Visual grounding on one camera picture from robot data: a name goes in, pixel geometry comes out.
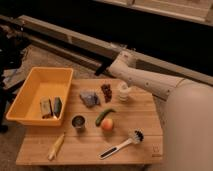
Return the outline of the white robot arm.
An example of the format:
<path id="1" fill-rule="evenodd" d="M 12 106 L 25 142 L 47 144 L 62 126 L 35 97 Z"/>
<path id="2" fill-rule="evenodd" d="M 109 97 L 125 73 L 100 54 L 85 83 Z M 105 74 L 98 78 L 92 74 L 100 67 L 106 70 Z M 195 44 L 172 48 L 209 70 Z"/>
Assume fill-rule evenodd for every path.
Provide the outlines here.
<path id="1" fill-rule="evenodd" d="M 213 86 L 136 69 L 135 62 L 122 51 L 109 72 L 165 101 L 164 171 L 213 171 Z"/>

